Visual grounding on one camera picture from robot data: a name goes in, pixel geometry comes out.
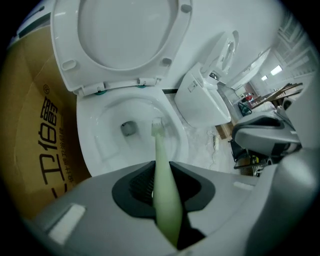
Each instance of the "toilet brush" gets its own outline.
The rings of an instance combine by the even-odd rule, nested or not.
[[[161,118],[155,118],[152,121],[151,135],[155,137],[153,207],[156,225],[170,243],[177,247],[183,219],[183,206],[167,158],[164,143],[165,131]]]

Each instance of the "smart toilet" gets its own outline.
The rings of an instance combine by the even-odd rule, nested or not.
[[[188,139],[158,88],[187,31],[191,0],[58,0],[51,13],[54,55],[77,95],[82,154],[92,176],[155,160],[161,117],[170,161],[185,162]]]

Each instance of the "ceiling light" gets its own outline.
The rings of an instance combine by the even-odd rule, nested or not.
[[[278,74],[281,71],[282,71],[282,68],[278,65],[273,70],[271,70],[271,75],[274,76],[274,75]]]

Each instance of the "label on toilet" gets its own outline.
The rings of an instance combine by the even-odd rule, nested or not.
[[[197,86],[198,83],[196,81],[192,81],[192,83],[188,86],[189,92],[191,93]]]

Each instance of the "tile floor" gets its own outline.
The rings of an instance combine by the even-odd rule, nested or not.
[[[173,109],[180,118],[189,142],[189,158],[186,164],[223,173],[240,174],[234,169],[231,146],[227,139],[220,139],[218,150],[214,150],[214,135],[218,135],[216,127],[193,128],[181,116],[174,101],[175,94],[166,94]]]

